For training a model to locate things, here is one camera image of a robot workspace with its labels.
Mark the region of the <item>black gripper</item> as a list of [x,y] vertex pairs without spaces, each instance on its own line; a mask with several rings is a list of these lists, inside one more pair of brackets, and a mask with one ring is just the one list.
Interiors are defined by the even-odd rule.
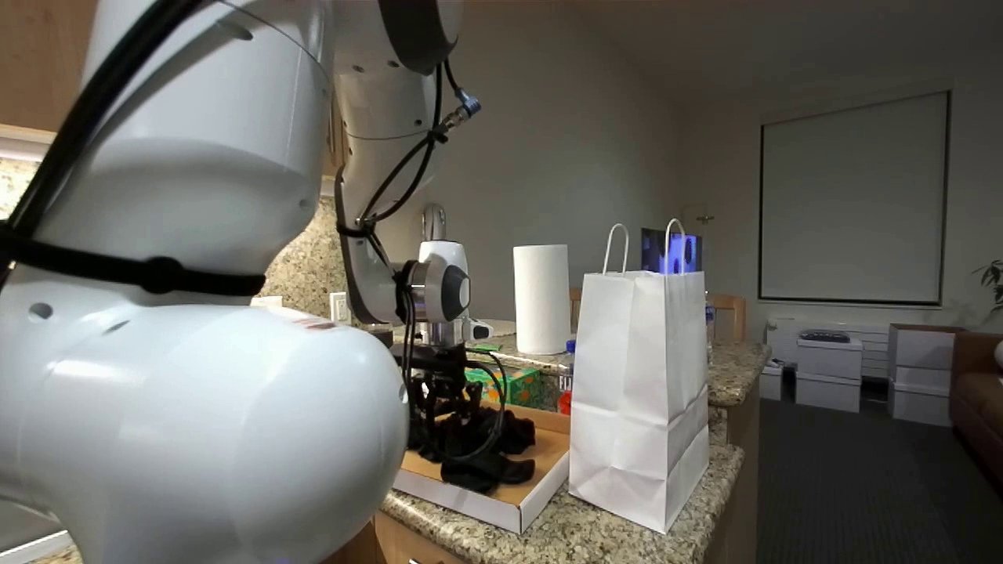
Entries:
[[416,419],[434,419],[447,414],[472,414],[484,398],[484,385],[467,378],[472,361],[465,343],[431,348],[412,343],[401,352],[401,373]]

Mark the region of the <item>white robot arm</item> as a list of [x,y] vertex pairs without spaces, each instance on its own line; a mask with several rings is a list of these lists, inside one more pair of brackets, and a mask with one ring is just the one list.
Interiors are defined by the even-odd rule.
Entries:
[[461,0],[98,0],[83,89],[3,224],[0,499],[83,564],[324,564],[379,511],[406,391],[379,326]]

